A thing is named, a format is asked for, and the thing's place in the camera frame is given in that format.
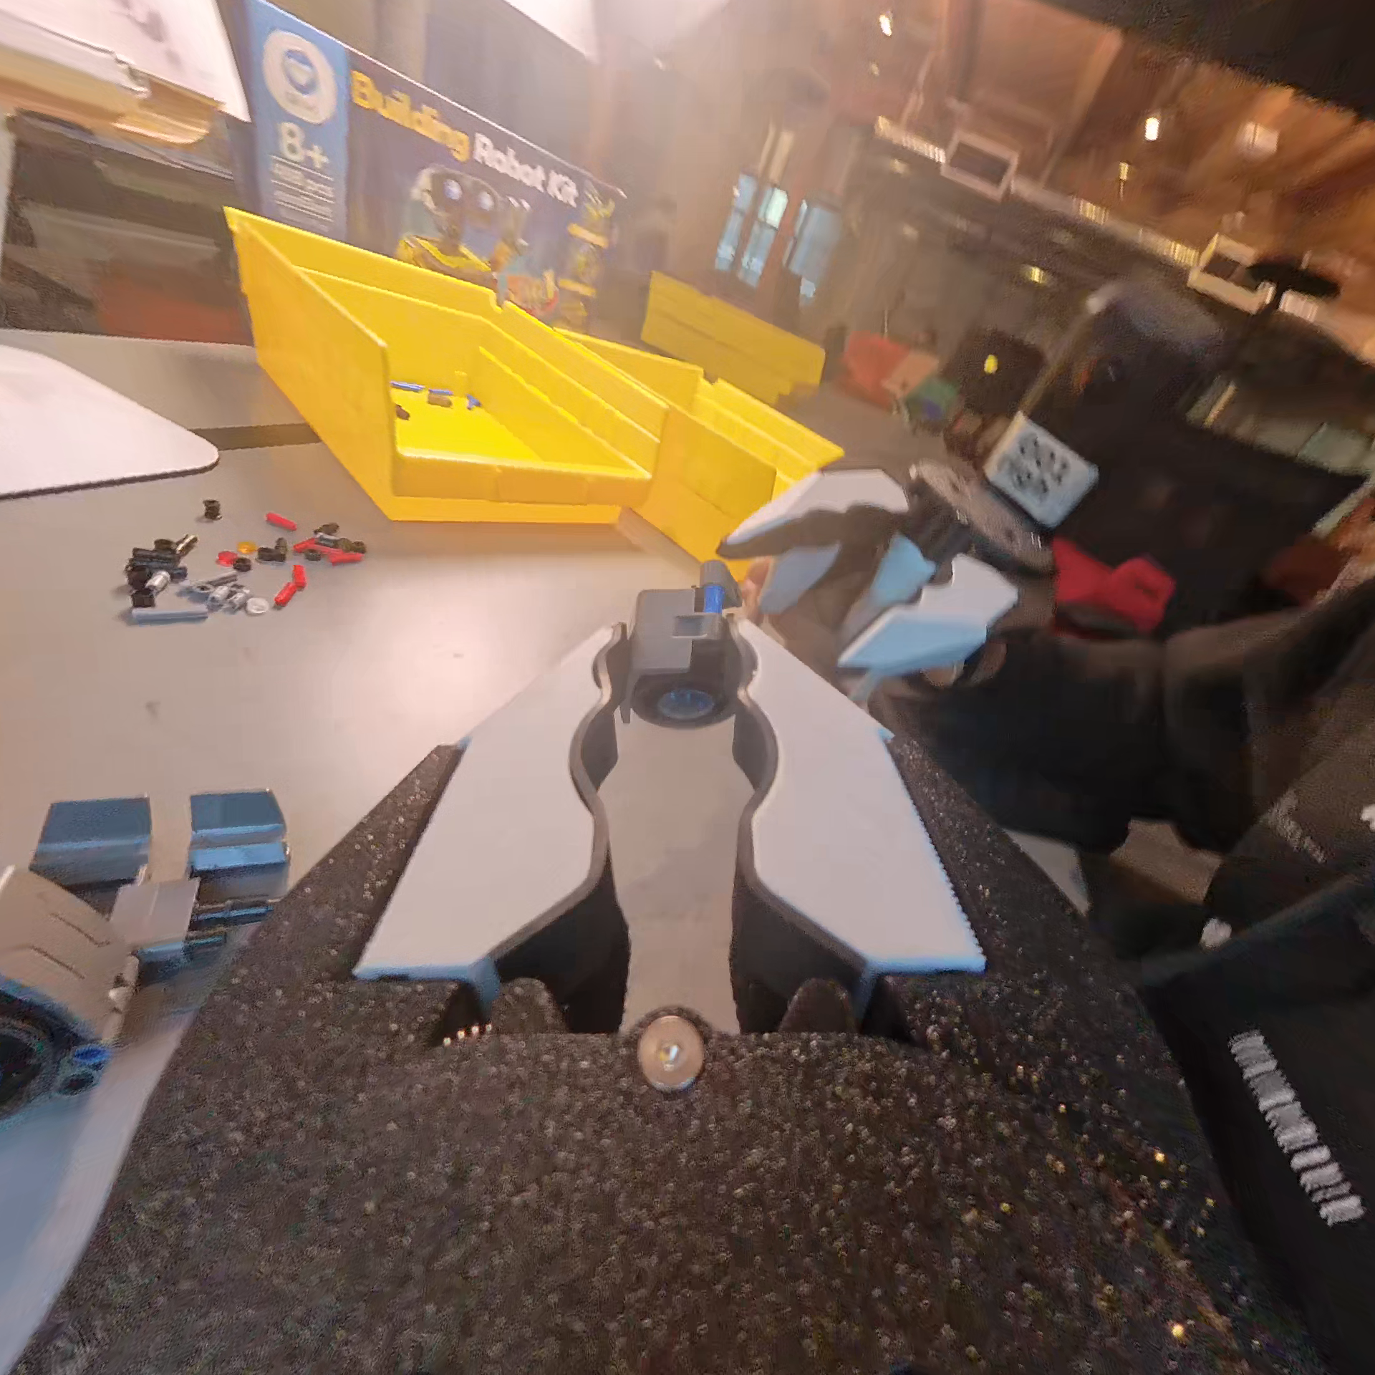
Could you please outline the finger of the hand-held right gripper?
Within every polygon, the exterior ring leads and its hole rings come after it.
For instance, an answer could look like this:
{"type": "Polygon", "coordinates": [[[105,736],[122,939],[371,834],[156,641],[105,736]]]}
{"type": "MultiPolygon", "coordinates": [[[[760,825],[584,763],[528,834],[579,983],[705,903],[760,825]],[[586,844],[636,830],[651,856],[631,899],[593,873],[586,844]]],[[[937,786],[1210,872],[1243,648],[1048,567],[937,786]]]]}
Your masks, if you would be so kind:
{"type": "Polygon", "coordinates": [[[1019,590],[1002,571],[954,557],[947,581],[928,583],[914,600],[883,610],[839,655],[837,671],[902,679],[955,667],[986,645],[1017,602],[1019,590]]]}
{"type": "Polygon", "coordinates": [[[765,616],[784,614],[854,559],[876,555],[909,512],[907,490],[880,469],[827,468],[790,485],[717,547],[722,561],[773,559],[765,616]]]}

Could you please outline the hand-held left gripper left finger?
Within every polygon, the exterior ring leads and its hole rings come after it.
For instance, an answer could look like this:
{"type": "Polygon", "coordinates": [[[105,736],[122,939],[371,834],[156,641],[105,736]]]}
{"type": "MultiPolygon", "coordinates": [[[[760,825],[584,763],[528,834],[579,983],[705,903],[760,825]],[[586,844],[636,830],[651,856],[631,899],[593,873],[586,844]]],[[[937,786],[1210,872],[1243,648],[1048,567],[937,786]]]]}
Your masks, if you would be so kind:
{"type": "Polygon", "coordinates": [[[627,628],[601,628],[462,739],[356,980],[459,985],[483,1013],[534,980],[567,1030],[619,1031],[627,920],[598,794],[625,676],[627,628]]]}

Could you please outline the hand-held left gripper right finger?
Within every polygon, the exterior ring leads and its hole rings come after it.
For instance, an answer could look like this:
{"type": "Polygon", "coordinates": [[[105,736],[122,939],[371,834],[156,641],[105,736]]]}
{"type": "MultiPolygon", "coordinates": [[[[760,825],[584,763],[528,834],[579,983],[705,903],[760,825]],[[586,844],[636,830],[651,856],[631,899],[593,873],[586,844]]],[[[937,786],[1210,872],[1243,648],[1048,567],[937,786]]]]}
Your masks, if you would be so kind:
{"type": "Polygon", "coordinates": [[[751,786],[730,892],[739,1030],[777,1030],[813,980],[864,1025],[885,978],[983,975],[890,734],[760,626],[734,622],[730,636],[732,760],[751,786]]]}

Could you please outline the grey curved brick panel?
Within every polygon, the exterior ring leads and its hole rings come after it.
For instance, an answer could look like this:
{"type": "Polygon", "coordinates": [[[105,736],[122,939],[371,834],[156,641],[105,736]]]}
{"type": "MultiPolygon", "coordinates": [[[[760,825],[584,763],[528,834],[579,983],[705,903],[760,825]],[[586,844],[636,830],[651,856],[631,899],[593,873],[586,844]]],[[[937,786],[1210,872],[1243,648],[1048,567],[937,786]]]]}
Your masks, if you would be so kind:
{"type": "Polygon", "coordinates": [[[670,650],[687,643],[723,643],[725,616],[699,612],[698,588],[644,590],[636,597],[634,621],[629,631],[629,662],[655,655],[656,645],[670,650]]]}

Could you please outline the black round toy lens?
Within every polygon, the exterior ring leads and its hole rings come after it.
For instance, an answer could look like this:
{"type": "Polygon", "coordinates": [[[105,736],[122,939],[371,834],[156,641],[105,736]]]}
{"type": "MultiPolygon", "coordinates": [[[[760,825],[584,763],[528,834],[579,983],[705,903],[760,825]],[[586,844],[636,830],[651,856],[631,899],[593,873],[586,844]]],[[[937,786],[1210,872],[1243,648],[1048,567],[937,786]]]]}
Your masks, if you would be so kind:
{"type": "Polygon", "coordinates": [[[631,662],[622,717],[667,731],[713,727],[735,713],[739,681],[739,653],[725,643],[656,645],[631,662]]]}

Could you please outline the yellow plastic storage bin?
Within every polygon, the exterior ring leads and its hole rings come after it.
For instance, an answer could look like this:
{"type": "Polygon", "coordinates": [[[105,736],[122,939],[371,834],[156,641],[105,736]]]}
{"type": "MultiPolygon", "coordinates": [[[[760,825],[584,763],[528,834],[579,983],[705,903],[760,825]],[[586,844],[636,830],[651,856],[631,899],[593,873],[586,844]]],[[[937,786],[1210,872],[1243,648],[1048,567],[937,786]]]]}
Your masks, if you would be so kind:
{"type": "Polygon", "coordinates": [[[667,404],[627,373],[486,287],[223,215],[259,366],[388,519],[612,524],[644,497],[667,404]]]}
{"type": "Polygon", "coordinates": [[[658,353],[562,330],[667,404],[658,461],[636,516],[705,561],[751,514],[844,449],[778,409],[658,353]]]}

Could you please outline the stacked yellow bins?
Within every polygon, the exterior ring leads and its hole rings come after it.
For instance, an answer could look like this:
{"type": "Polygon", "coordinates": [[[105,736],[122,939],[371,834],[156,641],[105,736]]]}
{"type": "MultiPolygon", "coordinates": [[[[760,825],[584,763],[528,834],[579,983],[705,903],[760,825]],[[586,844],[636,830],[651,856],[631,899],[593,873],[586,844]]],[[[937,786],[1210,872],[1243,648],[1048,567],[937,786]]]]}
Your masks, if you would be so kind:
{"type": "Polygon", "coordinates": [[[770,406],[811,397],[821,385],[827,354],[815,342],[662,272],[648,287],[643,344],[770,406]]]}

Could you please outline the paned window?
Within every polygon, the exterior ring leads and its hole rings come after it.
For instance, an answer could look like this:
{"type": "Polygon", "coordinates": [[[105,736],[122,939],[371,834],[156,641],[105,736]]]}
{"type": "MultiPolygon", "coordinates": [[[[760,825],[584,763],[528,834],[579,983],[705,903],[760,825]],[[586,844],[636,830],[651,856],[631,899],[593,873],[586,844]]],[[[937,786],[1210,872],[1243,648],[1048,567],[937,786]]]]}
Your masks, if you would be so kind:
{"type": "Polygon", "coordinates": [[[833,198],[790,198],[780,184],[742,170],[717,241],[715,282],[730,296],[756,299],[765,275],[777,270],[773,287],[782,301],[809,308],[840,237],[842,206],[833,198]]]}

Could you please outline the white ceiling vent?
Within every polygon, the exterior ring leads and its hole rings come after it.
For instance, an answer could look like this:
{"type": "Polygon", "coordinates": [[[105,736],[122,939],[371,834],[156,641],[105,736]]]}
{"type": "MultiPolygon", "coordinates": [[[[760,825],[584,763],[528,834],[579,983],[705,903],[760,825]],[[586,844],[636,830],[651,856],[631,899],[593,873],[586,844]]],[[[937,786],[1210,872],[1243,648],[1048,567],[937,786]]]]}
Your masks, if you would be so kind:
{"type": "Polygon", "coordinates": [[[1019,162],[1017,148],[957,129],[942,155],[940,176],[980,198],[1004,203],[1010,196],[1019,162]]]}
{"type": "Polygon", "coordinates": [[[1255,316],[1270,301],[1272,287],[1253,275],[1258,251],[1224,234],[1213,234],[1188,273],[1198,296],[1255,316]]]}

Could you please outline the black disc on pole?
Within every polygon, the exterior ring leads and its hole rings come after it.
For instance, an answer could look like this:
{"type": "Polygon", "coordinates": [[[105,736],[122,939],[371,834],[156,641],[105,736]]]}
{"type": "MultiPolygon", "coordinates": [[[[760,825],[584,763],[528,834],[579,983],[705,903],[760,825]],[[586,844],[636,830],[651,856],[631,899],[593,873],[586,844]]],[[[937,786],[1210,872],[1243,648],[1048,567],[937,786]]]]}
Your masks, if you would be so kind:
{"type": "Polygon", "coordinates": [[[1246,267],[1243,284],[1255,298],[1249,323],[1241,339],[1249,342],[1273,328],[1303,328],[1311,335],[1328,335],[1330,304],[1342,286],[1330,275],[1291,256],[1258,258],[1246,267]]]}

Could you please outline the pile of small brick parts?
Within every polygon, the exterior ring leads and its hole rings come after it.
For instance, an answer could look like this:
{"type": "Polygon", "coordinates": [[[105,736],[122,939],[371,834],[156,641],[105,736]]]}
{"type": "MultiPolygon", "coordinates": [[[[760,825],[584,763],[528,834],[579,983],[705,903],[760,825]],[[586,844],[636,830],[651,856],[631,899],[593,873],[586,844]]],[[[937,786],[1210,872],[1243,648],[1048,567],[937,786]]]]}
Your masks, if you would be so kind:
{"type": "Polygon", "coordinates": [[[311,524],[268,509],[249,535],[216,535],[220,500],[201,504],[204,531],[136,545],[124,564],[130,626],[204,624],[213,617],[266,619],[287,610],[320,571],[357,567],[369,543],[337,521],[311,524]]]}

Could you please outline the dark blue toy kit box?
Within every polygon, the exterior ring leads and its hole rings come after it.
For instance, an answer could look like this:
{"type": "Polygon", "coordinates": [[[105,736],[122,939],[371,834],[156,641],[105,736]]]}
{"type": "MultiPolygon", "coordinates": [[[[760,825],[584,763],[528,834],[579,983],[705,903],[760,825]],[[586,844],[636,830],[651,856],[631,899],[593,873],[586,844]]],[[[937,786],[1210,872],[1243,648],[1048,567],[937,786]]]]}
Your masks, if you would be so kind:
{"type": "Polygon", "coordinates": [[[251,210],[588,327],[622,193],[278,4],[237,4],[251,210]]]}

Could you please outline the white flat pad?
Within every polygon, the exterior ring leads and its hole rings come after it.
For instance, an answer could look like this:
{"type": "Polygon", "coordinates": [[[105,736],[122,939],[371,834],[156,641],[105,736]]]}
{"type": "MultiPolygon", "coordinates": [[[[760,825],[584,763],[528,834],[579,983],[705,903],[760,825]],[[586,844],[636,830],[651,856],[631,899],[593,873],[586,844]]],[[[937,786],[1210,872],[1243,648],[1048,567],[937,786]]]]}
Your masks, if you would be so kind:
{"type": "Polygon", "coordinates": [[[2,347],[2,500],[210,473],[218,449],[41,353],[2,347]]]}

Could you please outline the pale booklet stand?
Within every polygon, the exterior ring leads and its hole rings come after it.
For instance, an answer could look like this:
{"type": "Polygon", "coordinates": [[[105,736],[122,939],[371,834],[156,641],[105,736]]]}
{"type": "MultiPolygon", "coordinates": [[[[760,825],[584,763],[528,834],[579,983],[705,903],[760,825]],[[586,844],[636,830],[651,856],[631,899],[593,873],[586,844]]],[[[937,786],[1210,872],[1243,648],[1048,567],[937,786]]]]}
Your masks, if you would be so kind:
{"type": "Polygon", "coordinates": [[[31,48],[7,40],[2,105],[7,114],[41,115],[160,146],[199,143],[222,114],[213,100],[148,78],[108,52],[72,43],[31,48]]]}

